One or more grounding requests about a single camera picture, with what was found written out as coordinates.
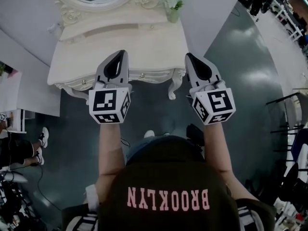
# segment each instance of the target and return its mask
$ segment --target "black pants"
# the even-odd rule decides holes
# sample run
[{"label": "black pants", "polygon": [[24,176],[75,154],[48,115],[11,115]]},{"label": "black pants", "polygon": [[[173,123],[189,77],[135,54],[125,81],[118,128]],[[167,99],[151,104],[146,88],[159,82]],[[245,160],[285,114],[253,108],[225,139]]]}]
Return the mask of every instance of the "black pants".
[{"label": "black pants", "polygon": [[251,6],[250,14],[256,16],[262,8],[264,0],[254,0]]}]

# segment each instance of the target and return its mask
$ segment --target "shiny floor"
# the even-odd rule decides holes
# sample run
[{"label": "shiny floor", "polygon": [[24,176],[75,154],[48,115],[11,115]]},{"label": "shiny floor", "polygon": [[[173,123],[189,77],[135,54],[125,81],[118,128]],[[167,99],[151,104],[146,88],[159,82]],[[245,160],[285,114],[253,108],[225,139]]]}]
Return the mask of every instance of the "shiny floor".
[{"label": "shiny floor", "polygon": [[[268,176],[274,162],[285,155],[272,150],[281,148],[285,138],[270,134],[284,122],[280,105],[265,103],[282,97],[277,71],[271,55],[258,29],[246,10],[236,5],[214,43],[205,54],[219,69],[228,87],[232,88],[237,111],[224,124],[233,170],[238,179],[254,182]],[[170,82],[149,84],[132,82],[132,104],[124,124],[122,137],[133,144],[152,129],[156,134],[169,132],[185,136],[190,123],[202,124],[189,106],[185,95],[190,84],[184,78],[176,91],[177,98],[170,101],[167,89]],[[45,165],[40,188],[45,196],[59,208],[79,205],[85,199],[85,187],[98,176],[99,126],[90,117],[88,106],[82,99],[62,92],[61,117],[37,115],[26,123],[25,138],[35,141],[41,128],[50,130],[48,148],[43,150]],[[39,167],[19,170],[28,179],[24,187],[29,190],[35,208],[51,227],[61,223],[61,213],[38,192]]]}]

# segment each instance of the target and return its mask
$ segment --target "white sneaker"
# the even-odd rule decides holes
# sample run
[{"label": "white sneaker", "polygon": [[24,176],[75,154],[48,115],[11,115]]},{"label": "white sneaker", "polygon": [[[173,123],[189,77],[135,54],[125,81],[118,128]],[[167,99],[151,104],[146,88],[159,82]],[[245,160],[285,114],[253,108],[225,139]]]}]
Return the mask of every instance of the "white sneaker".
[{"label": "white sneaker", "polygon": [[38,164],[40,165],[44,165],[45,161],[44,161],[44,157],[43,157],[43,151],[42,148],[39,147],[38,151],[37,151],[37,158],[38,158]]},{"label": "white sneaker", "polygon": [[47,147],[48,145],[48,138],[49,138],[49,132],[48,132],[48,129],[46,127],[43,127],[43,131],[42,133],[40,134],[38,140],[42,143],[42,146],[44,148]]},{"label": "white sneaker", "polygon": [[148,138],[148,137],[154,137],[155,133],[153,130],[149,130],[144,134],[144,138]]}]

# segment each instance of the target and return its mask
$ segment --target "white vanity table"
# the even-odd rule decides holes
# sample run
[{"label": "white vanity table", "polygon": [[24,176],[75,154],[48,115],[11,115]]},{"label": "white vanity table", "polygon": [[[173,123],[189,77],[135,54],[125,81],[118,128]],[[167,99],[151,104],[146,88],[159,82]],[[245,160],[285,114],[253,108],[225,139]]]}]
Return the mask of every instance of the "white vanity table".
[{"label": "white vanity table", "polygon": [[182,24],[169,23],[159,0],[54,0],[64,21],[48,84],[88,100],[96,69],[110,54],[126,50],[129,80],[162,83],[168,95],[181,86],[188,53]]}]

